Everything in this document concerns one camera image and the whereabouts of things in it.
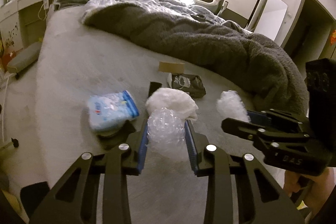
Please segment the person's right hand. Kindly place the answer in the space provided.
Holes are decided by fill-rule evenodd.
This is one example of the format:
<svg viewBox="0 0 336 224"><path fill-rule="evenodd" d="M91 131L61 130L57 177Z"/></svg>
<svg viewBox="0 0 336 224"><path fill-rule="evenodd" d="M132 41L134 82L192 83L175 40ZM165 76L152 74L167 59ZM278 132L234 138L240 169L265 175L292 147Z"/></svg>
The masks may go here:
<svg viewBox="0 0 336 224"><path fill-rule="evenodd" d="M327 167L321 175L309 176L286 170L283 190L288 196L291 196L293 193L297 193L301 190L301 187L298 183L298 180L301 176L312 181L313 183L311 184L309 191L303 199L303 202L311 210L311 218L313 218L321 210L335 187L334 171L334 168Z"/></svg>

